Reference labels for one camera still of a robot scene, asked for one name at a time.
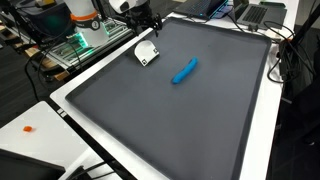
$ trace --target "blue object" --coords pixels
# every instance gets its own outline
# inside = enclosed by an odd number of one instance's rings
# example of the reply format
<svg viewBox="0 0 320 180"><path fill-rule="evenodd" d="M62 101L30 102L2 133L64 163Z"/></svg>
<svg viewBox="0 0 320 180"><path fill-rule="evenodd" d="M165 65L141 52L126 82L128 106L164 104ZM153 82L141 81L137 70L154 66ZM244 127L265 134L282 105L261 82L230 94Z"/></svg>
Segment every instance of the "blue object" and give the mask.
<svg viewBox="0 0 320 180"><path fill-rule="evenodd" d="M193 57L190 60L189 64L182 71L180 71L178 74L176 74L173 77L172 83L179 84L186 76L188 76L188 74L192 72L192 70L197 66L197 64L198 64L198 58Z"/></svg>

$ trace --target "floor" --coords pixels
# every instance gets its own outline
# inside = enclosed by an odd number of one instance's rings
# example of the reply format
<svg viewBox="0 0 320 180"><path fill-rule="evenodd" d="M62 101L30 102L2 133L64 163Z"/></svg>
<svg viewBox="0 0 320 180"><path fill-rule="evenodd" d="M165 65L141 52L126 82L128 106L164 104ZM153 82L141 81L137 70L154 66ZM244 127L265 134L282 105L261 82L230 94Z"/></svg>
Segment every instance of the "floor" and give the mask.
<svg viewBox="0 0 320 180"><path fill-rule="evenodd" d="M309 14L313 0L300 0L299 15L296 24L301 25ZM151 0L153 12L162 16L168 14L179 3L171 0ZM313 26L305 38L304 46L311 56L317 49L316 35L320 35L320 20ZM31 86L23 71L27 59L15 53L11 47L0 49L0 128L33 106L36 101ZM28 68L41 100L49 100L49 94L63 82L40 85L37 73ZM268 180L318 180L320 179L320 148L309 146L301 141L287 143L284 133L278 132L270 157Z"/></svg>

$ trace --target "desk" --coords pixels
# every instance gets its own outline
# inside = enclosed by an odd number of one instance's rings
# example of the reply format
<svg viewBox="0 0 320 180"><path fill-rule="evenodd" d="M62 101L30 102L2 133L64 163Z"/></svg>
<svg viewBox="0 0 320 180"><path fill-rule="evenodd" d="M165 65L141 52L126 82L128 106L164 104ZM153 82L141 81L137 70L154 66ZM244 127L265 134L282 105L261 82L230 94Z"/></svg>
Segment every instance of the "desk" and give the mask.
<svg viewBox="0 0 320 180"><path fill-rule="evenodd" d="M31 126L31 132L22 131ZM80 165L89 168L103 160L45 102L40 102L0 129L0 148L65 168L65 180ZM97 177L113 170L103 165L89 172ZM117 174L105 178L119 180Z"/></svg>
<svg viewBox="0 0 320 180"><path fill-rule="evenodd" d="M288 12L284 25L293 29L295 17L298 9L298 0L283 0L287 6ZM170 14L173 17L183 17L177 14ZM206 23L211 26L220 26L225 28L235 28L232 21L225 17L223 19L210 20ZM94 137L114 158L116 158L128 171L138 179L167 179L163 174L155 170L132 151L127 149L114 137L93 123L90 119L75 109L65 100L65 96L94 75L101 68L106 66L121 53L126 51L140 39L142 39L151 30L148 29L139 37L134 38L115 52L105 57L96 65L80 74L78 77L64 85L51 94L53 99L65 112L67 112L79 125L81 125L92 137ZM243 161L240 179L242 180L260 180L265 179L270 151L272 147L273 134L278 114L278 107L281 97L281 86L270 82L267 79L267 71L276 61L276 46L271 48L264 75L260 84L260 91L252 119L251 130L248 138L245 158Z"/></svg>

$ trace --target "computer monitor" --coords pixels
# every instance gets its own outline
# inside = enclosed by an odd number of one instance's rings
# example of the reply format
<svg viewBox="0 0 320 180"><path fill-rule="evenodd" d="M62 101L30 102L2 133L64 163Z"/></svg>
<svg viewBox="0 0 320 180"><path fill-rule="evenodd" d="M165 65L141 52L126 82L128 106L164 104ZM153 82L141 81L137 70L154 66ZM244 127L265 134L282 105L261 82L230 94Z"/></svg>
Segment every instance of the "computer monitor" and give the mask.
<svg viewBox="0 0 320 180"><path fill-rule="evenodd" d="M61 166L0 149L0 179L57 180L64 173Z"/></svg>

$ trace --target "gray tray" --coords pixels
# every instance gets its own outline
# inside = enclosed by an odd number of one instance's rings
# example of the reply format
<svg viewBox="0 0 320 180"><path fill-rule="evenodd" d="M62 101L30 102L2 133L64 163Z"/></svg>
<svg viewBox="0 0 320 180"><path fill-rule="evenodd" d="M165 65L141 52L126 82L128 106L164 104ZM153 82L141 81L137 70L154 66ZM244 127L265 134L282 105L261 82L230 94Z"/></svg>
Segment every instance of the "gray tray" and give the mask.
<svg viewBox="0 0 320 180"><path fill-rule="evenodd" d="M151 64L132 47L67 100L170 179L238 179L270 39L173 18L145 39Z"/></svg>

